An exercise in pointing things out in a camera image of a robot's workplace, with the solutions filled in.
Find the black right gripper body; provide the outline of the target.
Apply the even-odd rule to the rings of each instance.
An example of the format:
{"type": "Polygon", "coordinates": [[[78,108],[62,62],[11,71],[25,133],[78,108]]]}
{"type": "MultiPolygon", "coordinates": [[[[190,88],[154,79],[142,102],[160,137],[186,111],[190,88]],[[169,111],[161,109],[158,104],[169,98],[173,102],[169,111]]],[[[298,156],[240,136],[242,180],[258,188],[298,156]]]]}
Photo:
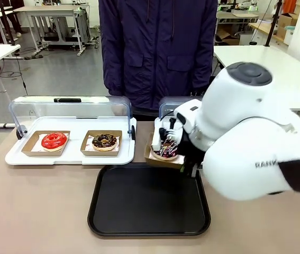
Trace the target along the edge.
{"type": "Polygon", "coordinates": [[[205,156],[205,151],[195,147],[187,133],[182,134],[180,143],[177,146],[177,153],[191,162],[202,162],[205,156]]]}

